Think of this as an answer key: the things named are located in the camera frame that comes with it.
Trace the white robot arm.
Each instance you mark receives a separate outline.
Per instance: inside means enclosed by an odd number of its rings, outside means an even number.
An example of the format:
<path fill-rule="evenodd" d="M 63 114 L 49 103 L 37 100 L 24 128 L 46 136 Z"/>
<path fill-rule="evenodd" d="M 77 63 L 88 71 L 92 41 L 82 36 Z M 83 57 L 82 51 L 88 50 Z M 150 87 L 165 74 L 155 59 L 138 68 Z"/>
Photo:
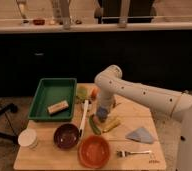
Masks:
<path fill-rule="evenodd" d="M 182 126 L 176 171 L 192 171 L 192 95 L 125 81 L 117 65 L 110 65 L 98 73 L 94 82 L 100 89 L 96 115 L 101 122 L 107 119 L 115 102 L 115 94 L 159 110 L 180 122 Z"/>

